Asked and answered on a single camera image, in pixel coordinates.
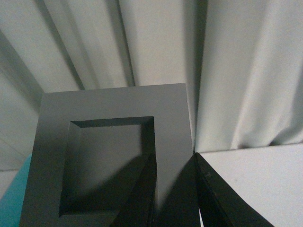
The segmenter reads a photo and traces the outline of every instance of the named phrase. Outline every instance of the black corner piece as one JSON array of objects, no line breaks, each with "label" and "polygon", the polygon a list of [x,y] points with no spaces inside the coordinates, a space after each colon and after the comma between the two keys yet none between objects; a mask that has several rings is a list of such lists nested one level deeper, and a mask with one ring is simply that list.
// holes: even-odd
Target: black corner piece
[{"label": "black corner piece", "polygon": [[152,227],[157,181],[156,155],[150,154],[126,204],[111,227]]},{"label": "black corner piece", "polygon": [[204,227],[273,227],[195,153],[199,207]]}]

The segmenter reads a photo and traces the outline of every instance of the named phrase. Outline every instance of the light gray fabric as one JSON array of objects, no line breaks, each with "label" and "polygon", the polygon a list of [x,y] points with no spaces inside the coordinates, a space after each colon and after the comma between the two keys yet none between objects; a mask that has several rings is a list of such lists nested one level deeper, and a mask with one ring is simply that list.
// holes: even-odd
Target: light gray fabric
[{"label": "light gray fabric", "polygon": [[186,83],[197,152],[301,142],[302,1],[206,7],[1,0],[0,170],[31,153],[44,92]]}]

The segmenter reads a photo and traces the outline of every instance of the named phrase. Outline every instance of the gray square frame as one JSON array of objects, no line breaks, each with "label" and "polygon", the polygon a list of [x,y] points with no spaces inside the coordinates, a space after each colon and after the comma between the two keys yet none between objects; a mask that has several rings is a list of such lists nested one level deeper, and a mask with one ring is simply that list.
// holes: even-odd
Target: gray square frame
[{"label": "gray square frame", "polygon": [[154,117],[159,226],[200,226],[185,84],[45,94],[21,227],[108,226],[101,214],[63,215],[59,206],[70,122]]}]

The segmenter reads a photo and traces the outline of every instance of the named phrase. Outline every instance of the teal object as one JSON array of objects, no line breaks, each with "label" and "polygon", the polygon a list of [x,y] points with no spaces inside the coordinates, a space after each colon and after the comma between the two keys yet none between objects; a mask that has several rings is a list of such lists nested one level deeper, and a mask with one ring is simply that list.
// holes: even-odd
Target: teal object
[{"label": "teal object", "polygon": [[27,157],[0,200],[0,227],[19,226],[31,157]]}]

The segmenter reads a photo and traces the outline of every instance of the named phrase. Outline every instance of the gray cardboard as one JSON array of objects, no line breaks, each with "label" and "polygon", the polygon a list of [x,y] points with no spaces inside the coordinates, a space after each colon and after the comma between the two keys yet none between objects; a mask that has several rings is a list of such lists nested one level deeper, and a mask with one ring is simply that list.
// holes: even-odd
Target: gray cardboard
[{"label": "gray cardboard", "polygon": [[185,84],[45,94],[20,226],[109,226],[152,152],[158,225],[199,226]]}]

